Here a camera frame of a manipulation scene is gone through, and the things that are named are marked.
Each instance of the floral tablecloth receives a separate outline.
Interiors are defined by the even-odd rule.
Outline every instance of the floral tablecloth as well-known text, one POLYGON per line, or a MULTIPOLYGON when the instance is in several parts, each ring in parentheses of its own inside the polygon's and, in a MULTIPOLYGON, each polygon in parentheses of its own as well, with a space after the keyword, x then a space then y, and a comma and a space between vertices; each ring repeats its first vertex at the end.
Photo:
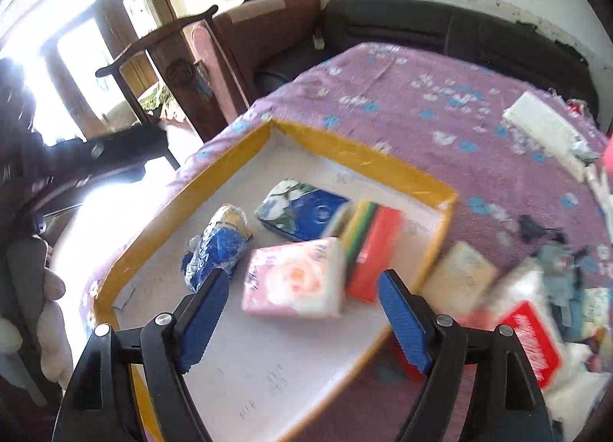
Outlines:
MULTIPOLYGON (((577 183, 538 143, 503 121, 503 111, 527 90, 571 121, 594 151, 604 151, 606 137, 587 119, 572 118, 559 97, 463 61, 415 49, 368 43, 312 68, 256 101, 247 113, 206 143, 177 171, 159 207, 245 133, 271 118, 290 120, 366 143, 457 189, 461 197, 443 250, 458 240, 465 240, 504 273, 534 251, 533 246, 523 245, 517 236, 517 216, 529 214, 541 225, 562 228, 573 249, 584 245, 600 247, 582 262, 585 282, 588 288, 609 288, 613 258, 605 223, 592 192, 586 185, 577 183)), ((116 250, 108 253, 105 262, 93 270, 87 285, 89 291, 79 302, 88 333, 94 325, 92 298, 96 297, 111 264, 137 234, 138 231, 125 233, 125 238, 118 240, 116 250)), ((401 373, 394 377, 390 373, 393 367, 387 369, 387 378, 391 375, 402 380, 405 390, 400 393, 396 382, 381 380, 372 389, 374 397, 364 391, 365 395, 359 396, 362 403, 347 400, 346 395, 352 389, 378 381, 377 366, 370 366, 356 386, 341 396, 339 409, 351 411, 347 403, 355 409, 351 415, 345 413, 339 423, 345 426, 353 422, 356 427, 360 426, 359 413, 364 406, 372 407, 375 402, 389 407, 384 416, 386 423, 392 423, 393 434, 398 430, 408 407, 390 399, 413 398, 419 386, 401 373)), ((332 416, 335 420, 335 408, 323 419, 332 416)), ((454 415, 456 421, 452 426, 455 422, 461 427, 463 417, 463 414, 454 415)), ((337 433, 327 425, 319 435, 312 433, 319 425, 321 422, 309 430, 311 437, 326 441, 349 439, 343 430, 337 433)), ((387 440, 383 436, 369 438, 367 430, 347 429, 353 432, 352 440, 387 440)), ((450 437, 453 431, 453 428, 449 431, 450 437)))

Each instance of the sofa backrest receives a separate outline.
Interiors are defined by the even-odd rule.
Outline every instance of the sofa backrest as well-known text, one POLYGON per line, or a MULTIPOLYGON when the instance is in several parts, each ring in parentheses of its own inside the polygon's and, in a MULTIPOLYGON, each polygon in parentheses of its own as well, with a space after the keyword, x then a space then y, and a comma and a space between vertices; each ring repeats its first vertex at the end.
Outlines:
MULTIPOLYGON (((310 38, 320 0, 254 0, 217 15, 211 25, 249 104, 257 97, 253 78, 270 57, 310 38)), ((192 44, 209 73, 211 88, 228 122, 247 109, 209 32, 192 31, 192 44)))
POLYGON ((334 54, 367 41, 409 46, 479 64, 565 99, 589 103, 598 94, 587 62, 570 46, 531 25, 501 20, 442 3, 418 0, 330 0, 324 9, 326 48, 334 54))

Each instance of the silver screw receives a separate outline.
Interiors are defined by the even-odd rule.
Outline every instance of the silver screw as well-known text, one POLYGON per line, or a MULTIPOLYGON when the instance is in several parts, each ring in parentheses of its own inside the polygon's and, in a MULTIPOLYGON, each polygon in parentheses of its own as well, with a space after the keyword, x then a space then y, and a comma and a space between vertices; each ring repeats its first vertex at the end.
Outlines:
POLYGON ((94 145, 94 148, 91 149, 91 157, 96 160, 100 155, 102 155, 103 151, 103 145, 94 145))
POLYGON ((160 326, 166 326, 170 321, 172 321, 172 316, 166 312, 155 318, 155 324, 160 326))
POLYGON ((109 331, 111 331, 111 326, 109 326, 106 323, 103 323, 103 324, 99 324, 98 326, 96 326, 94 333, 96 334, 97 337, 103 337, 109 331))
POLYGON ((454 323, 454 320, 447 314, 439 314, 436 317, 436 323, 440 326, 444 326, 445 328, 449 328, 454 323))
POLYGON ((501 324, 498 330, 503 337, 513 336, 513 328, 511 328, 508 324, 501 324))

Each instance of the red card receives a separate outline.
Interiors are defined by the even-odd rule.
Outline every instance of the red card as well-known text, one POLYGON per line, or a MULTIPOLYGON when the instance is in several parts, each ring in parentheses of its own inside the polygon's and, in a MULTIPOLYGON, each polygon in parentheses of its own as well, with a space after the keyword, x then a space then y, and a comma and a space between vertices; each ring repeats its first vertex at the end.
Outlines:
POLYGON ((502 324, 508 324, 515 330, 528 356, 538 386, 543 389, 553 380, 562 359, 552 342, 553 339, 545 331, 537 316, 530 302, 524 301, 502 321, 502 324))

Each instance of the blue package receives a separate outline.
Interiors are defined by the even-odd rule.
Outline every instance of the blue package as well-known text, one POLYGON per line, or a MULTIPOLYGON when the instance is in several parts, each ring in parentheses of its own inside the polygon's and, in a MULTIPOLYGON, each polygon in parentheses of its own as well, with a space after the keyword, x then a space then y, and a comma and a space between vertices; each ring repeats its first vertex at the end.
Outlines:
POLYGON ((271 189, 256 216, 285 238, 311 241, 335 236, 349 205, 345 197, 289 177, 271 189))
POLYGON ((193 252, 183 257, 181 271, 189 289, 197 292, 217 267, 231 277, 252 238, 243 210, 232 205, 217 210, 203 234, 190 242, 193 252))

